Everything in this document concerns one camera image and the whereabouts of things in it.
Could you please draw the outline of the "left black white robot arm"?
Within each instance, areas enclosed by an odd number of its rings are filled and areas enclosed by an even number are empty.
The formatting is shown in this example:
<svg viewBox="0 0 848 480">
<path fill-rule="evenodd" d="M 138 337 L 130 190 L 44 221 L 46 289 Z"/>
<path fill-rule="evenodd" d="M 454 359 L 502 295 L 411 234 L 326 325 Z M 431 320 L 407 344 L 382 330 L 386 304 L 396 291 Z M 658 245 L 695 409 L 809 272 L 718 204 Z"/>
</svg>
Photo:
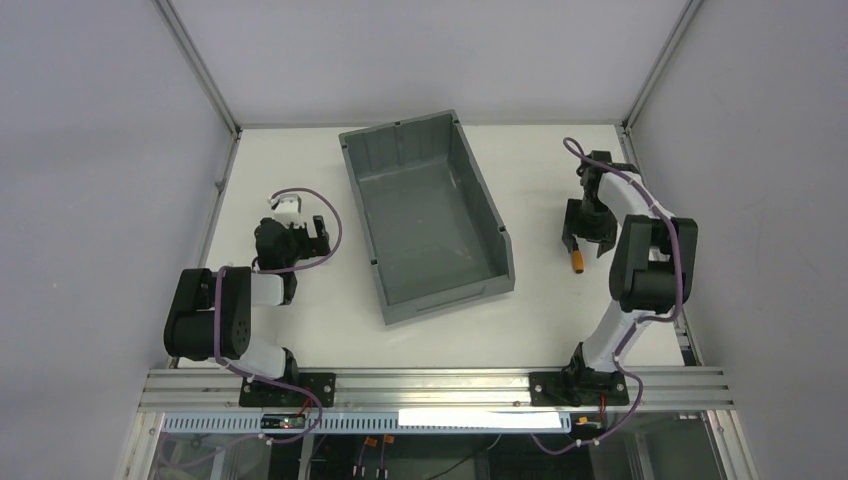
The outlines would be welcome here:
<svg viewBox="0 0 848 480">
<path fill-rule="evenodd" d="M 330 254 L 323 217 L 315 215 L 312 222 L 314 235 L 304 222 L 262 219 L 254 230 L 255 267 L 183 270 L 163 331 L 167 353 L 298 385 L 294 354 L 252 333 L 252 309 L 290 305 L 298 286 L 292 269 Z"/>
</svg>

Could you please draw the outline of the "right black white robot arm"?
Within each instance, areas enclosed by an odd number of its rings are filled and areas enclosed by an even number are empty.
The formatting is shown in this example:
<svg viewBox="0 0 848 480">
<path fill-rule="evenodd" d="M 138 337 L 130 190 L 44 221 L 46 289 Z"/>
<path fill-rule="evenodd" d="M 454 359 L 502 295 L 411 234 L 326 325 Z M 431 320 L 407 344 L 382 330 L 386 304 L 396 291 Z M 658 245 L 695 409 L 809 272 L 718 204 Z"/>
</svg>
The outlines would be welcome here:
<svg viewBox="0 0 848 480">
<path fill-rule="evenodd" d="M 562 242 L 577 273 L 581 242 L 612 253 L 611 301 L 562 377 L 571 391 L 612 394 L 625 388 L 620 365 L 644 328 L 674 321 L 689 298 L 698 225 L 663 207 L 634 166 L 613 162 L 607 151 L 575 154 L 583 195 L 567 202 Z"/>
</svg>

